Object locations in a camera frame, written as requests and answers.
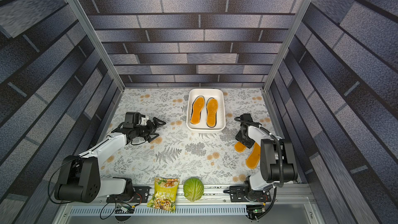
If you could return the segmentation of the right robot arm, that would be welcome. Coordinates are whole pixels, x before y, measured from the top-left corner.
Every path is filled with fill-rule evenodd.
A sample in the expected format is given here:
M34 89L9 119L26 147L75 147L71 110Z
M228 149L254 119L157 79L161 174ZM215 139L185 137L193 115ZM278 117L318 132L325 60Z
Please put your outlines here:
M240 123L235 139L245 148L253 148L248 159L260 165L260 171L246 179L248 190L268 191L297 180L298 169L290 140L272 134L254 122L251 114L242 114L234 120Z

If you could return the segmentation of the orange insole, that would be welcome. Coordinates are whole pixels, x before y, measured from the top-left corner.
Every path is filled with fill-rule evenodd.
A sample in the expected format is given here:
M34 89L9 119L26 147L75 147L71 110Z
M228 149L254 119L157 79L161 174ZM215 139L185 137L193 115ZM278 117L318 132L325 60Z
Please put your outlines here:
M198 96L192 104L191 124L199 124L201 121L201 112L204 108L205 100L202 95Z
M255 143L251 154L246 159L246 166L249 169L254 170L260 161L260 157L261 157L261 146Z
M238 152L238 153L243 153L245 150L246 150L246 146L244 145L244 144L242 144L241 142L237 142L235 145L234 145L234 149L235 149L235 151L236 152Z
M214 128L217 124L217 111L218 111L218 101L211 97L207 101L206 105L207 119L206 124L209 128Z

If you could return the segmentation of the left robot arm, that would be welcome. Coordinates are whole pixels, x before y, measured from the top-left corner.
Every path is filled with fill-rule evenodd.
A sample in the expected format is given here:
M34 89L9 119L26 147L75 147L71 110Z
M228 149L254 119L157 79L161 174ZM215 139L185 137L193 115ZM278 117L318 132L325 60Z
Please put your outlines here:
M54 189L58 203L90 203L98 197L107 197L110 203L128 203L136 196L130 178L102 179L100 166L115 152L130 145L135 138L151 143L159 134L157 129L166 123L158 118L137 112L127 112L120 123L103 141L77 156L66 157L57 169L59 174Z

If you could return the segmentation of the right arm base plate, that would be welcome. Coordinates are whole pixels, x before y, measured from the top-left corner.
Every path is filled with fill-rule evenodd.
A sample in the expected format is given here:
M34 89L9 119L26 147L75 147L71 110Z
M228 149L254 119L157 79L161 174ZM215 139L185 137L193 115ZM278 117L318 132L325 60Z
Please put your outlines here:
M230 186L223 193L230 196L231 202L266 203L272 201L269 191L254 191L246 186Z

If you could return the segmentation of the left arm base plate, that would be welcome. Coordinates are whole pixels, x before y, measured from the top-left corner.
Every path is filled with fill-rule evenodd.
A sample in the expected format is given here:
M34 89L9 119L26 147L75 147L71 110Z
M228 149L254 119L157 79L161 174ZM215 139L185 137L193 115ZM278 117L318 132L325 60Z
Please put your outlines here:
M119 195L107 197L107 203L147 203L151 187L148 186L128 186Z

